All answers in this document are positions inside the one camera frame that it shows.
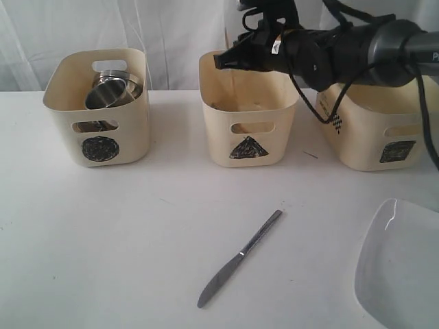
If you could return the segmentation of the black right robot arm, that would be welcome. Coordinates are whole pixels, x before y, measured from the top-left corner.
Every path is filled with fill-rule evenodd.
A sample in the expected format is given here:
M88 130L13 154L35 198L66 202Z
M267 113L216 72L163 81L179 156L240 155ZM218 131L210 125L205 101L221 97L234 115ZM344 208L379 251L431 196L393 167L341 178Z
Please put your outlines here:
M397 19L347 29L258 29L214 57L217 69L276 71L300 77L321 92L334 84L400 87L438 75L438 33Z

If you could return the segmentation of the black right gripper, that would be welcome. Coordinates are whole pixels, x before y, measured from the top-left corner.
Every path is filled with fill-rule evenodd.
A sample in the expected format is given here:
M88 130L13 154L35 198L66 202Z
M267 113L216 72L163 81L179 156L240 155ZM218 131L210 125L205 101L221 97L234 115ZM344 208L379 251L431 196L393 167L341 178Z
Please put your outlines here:
M244 32L238 35L232 48L213 56L216 69L238 69L242 71L269 72L276 71L288 74L287 61L280 50L272 53L275 41L281 39L284 29L274 32Z

